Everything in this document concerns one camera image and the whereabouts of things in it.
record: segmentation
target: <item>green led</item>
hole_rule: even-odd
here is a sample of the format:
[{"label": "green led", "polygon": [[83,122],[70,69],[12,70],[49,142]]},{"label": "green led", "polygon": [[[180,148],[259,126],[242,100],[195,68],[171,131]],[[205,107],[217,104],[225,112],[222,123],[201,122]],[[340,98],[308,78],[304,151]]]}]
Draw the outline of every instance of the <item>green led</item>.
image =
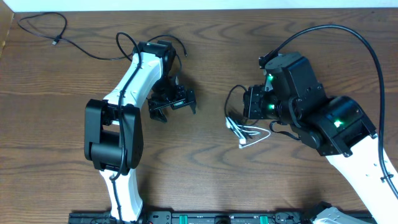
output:
[{"label": "green led", "polygon": [[340,127],[342,124],[344,124],[343,122],[341,122],[341,121],[339,121],[339,120],[336,120],[335,122],[334,122],[334,124],[335,124],[335,126],[336,126],[336,128],[338,128],[338,127]]}]

